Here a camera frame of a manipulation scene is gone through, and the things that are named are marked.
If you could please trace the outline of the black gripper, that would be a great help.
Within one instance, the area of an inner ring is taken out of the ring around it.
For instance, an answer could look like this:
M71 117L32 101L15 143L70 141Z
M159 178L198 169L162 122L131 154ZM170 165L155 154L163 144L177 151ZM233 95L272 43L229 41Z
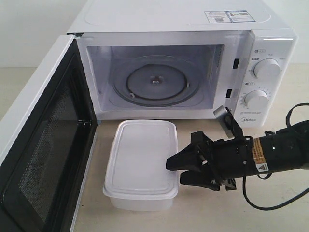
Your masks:
M219 191L236 190L236 178L244 176L250 163L251 136L212 141L202 131L191 134L191 144L166 160L170 171L187 170L180 175L182 185Z

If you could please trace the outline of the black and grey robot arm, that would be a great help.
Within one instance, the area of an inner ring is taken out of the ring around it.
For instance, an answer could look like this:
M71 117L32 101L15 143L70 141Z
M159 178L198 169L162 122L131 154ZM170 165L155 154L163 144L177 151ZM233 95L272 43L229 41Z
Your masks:
M309 122L299 122L259 138L240 136L212 141L202 131L168 158L166 169L181 170L180 183L219 191L236 190L237 178L309 166Z

